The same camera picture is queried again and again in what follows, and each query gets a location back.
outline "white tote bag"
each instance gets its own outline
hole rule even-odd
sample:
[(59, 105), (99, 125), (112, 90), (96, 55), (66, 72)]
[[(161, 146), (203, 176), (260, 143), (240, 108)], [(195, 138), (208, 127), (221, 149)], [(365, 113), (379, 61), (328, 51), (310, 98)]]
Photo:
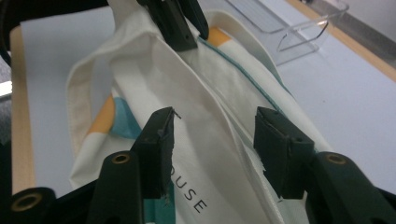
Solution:
[[(177, 53), (136, 1), (109, 4), (115, 34), (77, 63), (67, 82), (72, 185), (97, 178), (107, 155), (129, 150), (151, 113), (172, 106), (182, 117), (175, 119), (172, 159), (175, 218), (147, 222), (307, 223), (304, 203), (279, 202), (262, 174), (252, 144), (257, 106), (283, 113), (317, 150), (331, 148), (285, 90), (259, 42), (230, 15), (212, 11), (205, 15), (217, 28), (209, 40), (190, 25), (198, 48)], [(93, 121), (91, 84), (101, 68), (111, 71), (113, 85)]]

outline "white fabric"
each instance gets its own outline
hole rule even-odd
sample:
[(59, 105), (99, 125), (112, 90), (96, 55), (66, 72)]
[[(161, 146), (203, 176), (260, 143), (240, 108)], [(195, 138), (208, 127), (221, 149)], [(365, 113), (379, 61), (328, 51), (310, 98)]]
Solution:
[(241, 22), (224, 11), (207, 11), (205, 17), (208, 24), (221, 27), (223, 31), (238, 40), (251, 55), (262, 62), (273, 75), (279, 76), (275, 63), (267, 50)]
[[(83, 143), (92, 122), (92, 68), (100, 57), (106, 57), (114, 77), (113, 95), (128, 103), (141, 127), (153, 111), (167, 106), (173, 106), (182, 117), (175, 119), (172, 175), (177, 223), (284, 223), (282, 215), (289, 220), (291, 215), (285, 213), (292, 214), (290, 210), (302, 215), (294, 223), (304, 223), (300, 203), (282, 204), (280, 214), (274, 193), (262, 175), (262, 164), (252, 149), (257, 106), (272, 107), (266, 97), (275, 100), (279, 109), (318, 143), (319, 150), (330, 147), (273, 75), (251, 56), (254, 60), (249, 62), (231, 51), (227, 53), (265, 89), (264, 97), (240, 68), (200, 41), (198, 49), (177, 55), (164, 43), (147, 11), (135, 1), (118, 0), (110, 5), (116, 33), (74, 66), (67, 84), (70, 134), (77, 156), (72, 174), (75, 187), (97, 177), (97, 173), (86, 170), (87, 164), (99, 169), (94, 155), (104, 156), (103, 145)], [(220, 21), (224, 17), (229, 23), (236, 22), (224, 13), (211, 13)], [(208, 21), (211, 25), (216, 20)], [(232, 26), (228, 27), (226, 31), (231, 34)], [(236, 50), (249, 55), (243, 48)], [(265, 51), (256, 53), (256, 57), (270, 63), (268, 56), (257, 56), (260, 54), (265, 55)], [(188, 200), (190, 189), (196, 194)]]
[(78, 155), (78, 160), (73, 165), (72, 175), (70, 176), (73, 189), (88, 184), (93, 180), (91, 176), (97, 178), (100, 173), (100, 167), (102, 167), (103, 161), (108, 155), (118, 151), (129, 150), (133, 143), (133, 139), (122, 138), (108, 133), (88, 134), (81, 146), (81, 148), (84, 148), (84, 153)]

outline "yellow stripe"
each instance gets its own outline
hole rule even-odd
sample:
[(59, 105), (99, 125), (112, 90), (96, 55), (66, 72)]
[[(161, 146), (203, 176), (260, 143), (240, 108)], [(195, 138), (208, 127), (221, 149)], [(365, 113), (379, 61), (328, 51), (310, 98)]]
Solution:
[(218, 27), (211, 27), (209, 29), (209, 38), (207, 39), (207, 42), (209, 42), (211, 45), (218, 47), (225, 42), (229, 41), (231, 38), (223, 33)]
[(115, 105), (113, 96), (110, 94), (99, 111), (99, 114), (96, 116), (87, 135), (90, 133), (108, 133), (113, 126), (114, 114)]

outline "black clamp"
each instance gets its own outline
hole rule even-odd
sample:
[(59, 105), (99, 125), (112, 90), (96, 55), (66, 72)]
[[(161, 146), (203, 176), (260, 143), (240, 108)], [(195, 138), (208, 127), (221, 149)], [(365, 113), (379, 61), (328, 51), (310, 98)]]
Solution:
[(161, 198), (171, 181), (175, 114), (154, 112), (130, 151), (105, 158), (97, 180), (59, 199), (48, 188), (15, 194), (0, 204), (0, 223), (144, 223), (143, 199)]
[(185, 17), (197, 28), (202, 39), (209, 36), (209, 28), (197, 0), (137, 0), (148, 9), (165, 42), (175, 51), (196, 49), (194, 36)]
[(314, 142), (280, 113), (258, 108), (254, 147), (278, 197), (308, 193), (311, 224), (396, 223), (394, 196), (375, 188), (348, 157), (317, 153)]

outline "clear plastic tray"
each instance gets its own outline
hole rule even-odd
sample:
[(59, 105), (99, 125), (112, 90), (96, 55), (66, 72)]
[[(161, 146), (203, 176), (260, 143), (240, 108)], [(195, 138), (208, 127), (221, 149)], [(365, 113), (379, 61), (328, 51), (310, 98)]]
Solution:
[[(333, 25), (348, 10), (348, 4), (339, 0), (306, 1), (306, 4), (319, 14), (317, 18), (308, 20), (287, 0), (215, 0), (213, 2), (212, 8), (222, 7), (242, 20), (267, 48), (276, 65), (317, 51)], [(297, 16), (300, 19), (294, 21), (295, 17), (288, 18), (285, 11), (300, 14)]]

